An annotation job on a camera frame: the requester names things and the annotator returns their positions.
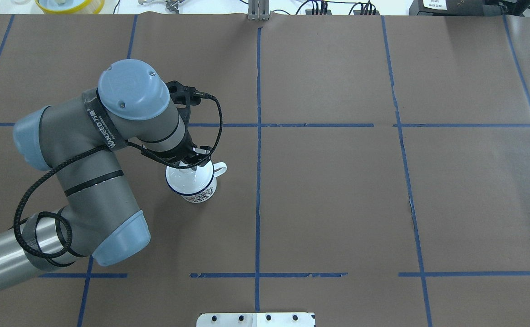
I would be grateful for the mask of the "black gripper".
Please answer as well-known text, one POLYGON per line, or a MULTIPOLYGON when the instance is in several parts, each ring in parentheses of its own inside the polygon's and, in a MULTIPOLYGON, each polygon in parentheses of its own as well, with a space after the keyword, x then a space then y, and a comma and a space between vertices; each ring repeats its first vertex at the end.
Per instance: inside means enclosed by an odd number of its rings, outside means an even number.
POLYGON ((190 133, 184 134, 184 139, 175 149, 172 149, 170 163, 174 165, 190 165, 192 167, 205 166, 211 159, 212 147, 194 144, 190 133))

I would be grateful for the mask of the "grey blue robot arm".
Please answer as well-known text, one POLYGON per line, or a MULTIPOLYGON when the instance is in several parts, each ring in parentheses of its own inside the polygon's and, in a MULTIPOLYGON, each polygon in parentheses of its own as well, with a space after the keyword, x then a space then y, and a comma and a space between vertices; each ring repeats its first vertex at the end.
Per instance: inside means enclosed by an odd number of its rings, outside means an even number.
POLYGON ((110 266, 145 248, 151 235, 116 151, 133 147, 175 169, 204 166, 215 146, 197 146, 190 107, 216 97, 166 83, 137 59, 114 62, 97 87, 45 106, 13 128, 18 152, 45 171, 0 234, 0 291, 93 257, 110 266))

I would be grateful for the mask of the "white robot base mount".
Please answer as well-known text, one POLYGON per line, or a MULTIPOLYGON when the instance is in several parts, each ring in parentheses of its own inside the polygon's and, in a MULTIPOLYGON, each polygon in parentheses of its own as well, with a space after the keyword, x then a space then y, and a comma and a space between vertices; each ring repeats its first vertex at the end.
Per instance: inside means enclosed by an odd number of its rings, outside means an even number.
POLYGON ((236 312, 199 315, 197 327, 315 327, 312 312, 236 312))

